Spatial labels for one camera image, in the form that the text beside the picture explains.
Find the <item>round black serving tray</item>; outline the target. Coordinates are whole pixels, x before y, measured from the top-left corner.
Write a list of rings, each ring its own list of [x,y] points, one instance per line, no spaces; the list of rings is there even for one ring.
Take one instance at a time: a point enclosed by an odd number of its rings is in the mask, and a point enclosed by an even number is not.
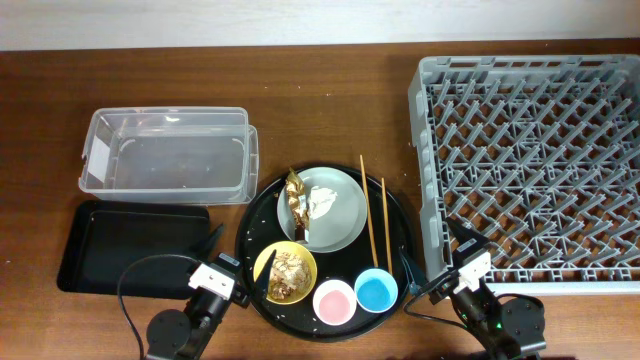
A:
[[[286,238],[277,223],[276,205],[283,190],[285,177],[276,178],[266,186],[248,205],[240,222],[235,257],[243,264],[242,285],[254,289],[253,266],[262,250],[269,245]],[[399,287],[398,299],[391,309],[383,313],[370,313],[357,307],[354,316],[345,324],[330,326],[323,323],[313,310],[312,297],[292,305],[277,305],[255,295],[250,298],[254,309],[273,327],[299,339],[313,342],[338,342],[364,335],[393,315],[401,307],[408,294],[408,279],[403,268],[399,251],[404,249],[409,255],[415,252],[416,235],[404,204],[389,191],[387,202],[381,198],[382,186],[378,179],[368,176],[367,186],[374,220],[374,238],[379,266],[385,268],[386,242],[383,225],[383,210],[388,210],[390,247],[392,253],[393,276]],[[370,240],[367,230],[363,230],[357,239],[346,248],[333,254],[317,254],[318,281],[342,280],[354,284],[357,276],[373,266]]]

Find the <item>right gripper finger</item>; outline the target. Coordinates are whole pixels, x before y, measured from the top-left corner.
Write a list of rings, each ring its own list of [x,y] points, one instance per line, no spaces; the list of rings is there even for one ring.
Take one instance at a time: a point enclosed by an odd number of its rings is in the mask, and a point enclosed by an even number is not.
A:
[[[448,217],[446,223],[450,234],[458,241],[457,250],[482,248],[488,244],[488,239],[484,235],[470,228],[466,228],[462,223],[453,218]]]
[[[421,289],[428,284],[425,273],[407,252],[406,246],[399,247],[399,254],[408,280],[411,295],[419,295]]]

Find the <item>food scraps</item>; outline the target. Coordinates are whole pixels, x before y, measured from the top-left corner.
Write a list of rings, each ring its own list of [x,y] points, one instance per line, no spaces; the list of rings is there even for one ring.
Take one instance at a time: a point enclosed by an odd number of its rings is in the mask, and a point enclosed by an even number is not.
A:
[[[276,302],[289,302],[304,295],[311,286],[309,264],[290,252],[279,252],[272,263],[268,296]]]

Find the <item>gold foil wrapper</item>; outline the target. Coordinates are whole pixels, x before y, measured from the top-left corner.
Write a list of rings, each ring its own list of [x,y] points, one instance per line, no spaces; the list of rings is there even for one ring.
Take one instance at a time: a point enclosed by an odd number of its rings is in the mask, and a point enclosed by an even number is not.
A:
[[[309,243],[309,207],[302,178],[292,168],[285,181],[288,207],[294,219],[294,241],[301,245]]]

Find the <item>grey dishwasher rack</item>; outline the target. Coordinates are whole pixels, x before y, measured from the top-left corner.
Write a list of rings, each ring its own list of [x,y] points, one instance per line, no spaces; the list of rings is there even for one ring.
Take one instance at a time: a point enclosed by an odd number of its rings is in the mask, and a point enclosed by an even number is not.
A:
[[[439,56],[408,90],[428,279],[454,219],[489,241],[498,293],[639,291],[639,59]]]

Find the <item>black rectangular tray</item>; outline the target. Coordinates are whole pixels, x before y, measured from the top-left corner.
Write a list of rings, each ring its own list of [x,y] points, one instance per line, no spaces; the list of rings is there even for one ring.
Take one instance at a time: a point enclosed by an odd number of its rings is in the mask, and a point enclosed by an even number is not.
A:
[[[128,266],[151,255],[196,259],[192,245],[209,230],[203,207],[85,201],[74,214],[57,286],[65,292],[188,299],[188,261],[160,258]]]

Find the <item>pink cup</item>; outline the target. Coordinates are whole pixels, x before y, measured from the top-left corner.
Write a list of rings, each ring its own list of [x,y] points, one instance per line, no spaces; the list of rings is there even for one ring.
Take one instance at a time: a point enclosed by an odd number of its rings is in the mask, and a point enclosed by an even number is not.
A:
[[[358,307],[353,288],[337,279],[324,281],[317,287],[312,305],[319,320],[330,326],[346,324]]]

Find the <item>grey plate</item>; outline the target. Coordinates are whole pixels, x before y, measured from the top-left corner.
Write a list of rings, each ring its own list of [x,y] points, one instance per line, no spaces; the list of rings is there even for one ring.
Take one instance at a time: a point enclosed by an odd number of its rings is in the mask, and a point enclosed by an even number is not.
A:
[[[366,202],[361,186],[346,172],[332,167],[314,167],[297,172],[305,185],[309,207],[311,188],[319,186],[337,192],[337,200],[323,217],[311,220],[309,243],[316,253],[331,253],[350,245],[367,222]],[[294,241],[294,219],[288,207],[285,185],[277,202],[277,218],[286,237]]]

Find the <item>yellow bowl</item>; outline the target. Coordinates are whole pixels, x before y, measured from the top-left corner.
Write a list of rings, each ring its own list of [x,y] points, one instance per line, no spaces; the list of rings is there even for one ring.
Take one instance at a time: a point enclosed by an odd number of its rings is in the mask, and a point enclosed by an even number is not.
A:
[[[271,252],[273,250],[276,250],[277,253],[279,252],[290,252],[290,253],[295,253],[298,256],[302,257],[308,264],[309,267],[311,269],[311,274],[312,274],[312,280],[311,280],[311,286],[309,287],[309,289],[306,291],[306,293],[302,296],[300,296],[299,298],[289,301],[289,302],[276,302],[272,299],[269,298],[269,296],[266,297],[266,299],[272,303],[278,304],[278,305],[291,305],[291,304],[295,304],[297,302],[300,302],[302,299],[304,299],[305,297],[307,297],[311,291],[313,290],[316,280],[317,280],[317,265],[316,265],[316,261],[315,258],[313,257],[313,255],[302,245],[295,243],[295,242],[291,242],[291,241],[280,241],[280,242],[276,242],[273,243],[269,246],[267,246],[257,257],[254,266],[253,266],[253,280],[255,281],[258,277],[258,274],[260,273],[260,271],[262,270],[264,263],[266,262],[267,258],[269,257],[269,255],[271,254]]]

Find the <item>wooden chopstick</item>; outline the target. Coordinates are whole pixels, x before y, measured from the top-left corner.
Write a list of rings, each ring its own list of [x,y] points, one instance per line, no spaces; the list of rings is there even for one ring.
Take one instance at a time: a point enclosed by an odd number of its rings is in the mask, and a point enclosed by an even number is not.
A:
[[[377,268],[379,266],[379,262],[378,262],[376,244],[375,244],[374,228],[373,228],[373,223],[372,223],[372,215],[371,215],[371,208],[370,208],[367,175],[366,175],[364,159],[363,159],[363,155],[362,154],[359,155],[359,163],[360,163],[362,189],[363,189],[363,194],[364,194],[365,202],[366,202],[367,227],[368,227],[368,234],[369,234],[369,243],[370,243],[370,249],[371,249],[371,256],[372,256],[373,266]]]
[[[390,227],[389,227],[389,212],[388,212],[387,189],[386,189],[385,178],[381,178],[381,198],[382,198],[382,204],[383,204],[383,221],[384,221],[387,271],[391,276],[393,276],[391,237],[390,237]]]

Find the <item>white tissue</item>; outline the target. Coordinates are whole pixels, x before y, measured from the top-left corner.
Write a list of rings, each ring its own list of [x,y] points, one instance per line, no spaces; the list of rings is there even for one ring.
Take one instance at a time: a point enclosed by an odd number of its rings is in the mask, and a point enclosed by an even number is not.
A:
[[[326,215],[337,197],[337,192],[330,188],[312,187],[309,197],[309,218],[316,220]]]

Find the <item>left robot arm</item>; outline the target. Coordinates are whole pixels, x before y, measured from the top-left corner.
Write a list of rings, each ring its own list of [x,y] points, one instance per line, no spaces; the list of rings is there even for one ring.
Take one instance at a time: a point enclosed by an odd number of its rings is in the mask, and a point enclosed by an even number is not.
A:
[[[183,256],[191,264],[188,286],[194,290],[184,310],[169,309],[152,318],[146,330],[146,359],[198,359],[229,307],[246,308],[250,300],[267,297],[270,270],[259,272],[254,288],[238,283],[241,264],[220,253],[207,263]]]

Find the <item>blue cup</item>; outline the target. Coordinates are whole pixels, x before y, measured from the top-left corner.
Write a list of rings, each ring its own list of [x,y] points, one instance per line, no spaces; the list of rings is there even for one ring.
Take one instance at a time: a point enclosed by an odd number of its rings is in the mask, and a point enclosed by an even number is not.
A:
[[[383,313],[391,309],[399,295],[394,277],[380,268],[363,271],[356,278],[354,290],[358,304],[370,313]]]

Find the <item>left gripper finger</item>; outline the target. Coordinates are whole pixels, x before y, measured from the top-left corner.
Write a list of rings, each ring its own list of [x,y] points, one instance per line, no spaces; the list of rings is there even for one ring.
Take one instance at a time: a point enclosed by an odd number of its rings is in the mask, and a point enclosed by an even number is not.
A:
[[[277,251],[273,250],[260,273],[258,274],[257,279],[254,281],[255,291],[254,295],[259,299],[265,299],[268,296],[269,292],[269,281],[270,281],[270,273],[272,270],[273,262],[275,260]]]
[[[206,238],[194,243],[192,245],[193,256],[200,261],[207,261],[224,230],[225,224],[221,223]]]

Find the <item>clear plastic bin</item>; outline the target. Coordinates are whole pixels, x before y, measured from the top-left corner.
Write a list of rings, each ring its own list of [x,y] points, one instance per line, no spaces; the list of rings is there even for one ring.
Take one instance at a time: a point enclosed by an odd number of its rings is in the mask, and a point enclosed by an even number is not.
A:
[[[97,110],[78,187],[101,200],[227,205],[256,194],[258,133],[241,107]]]

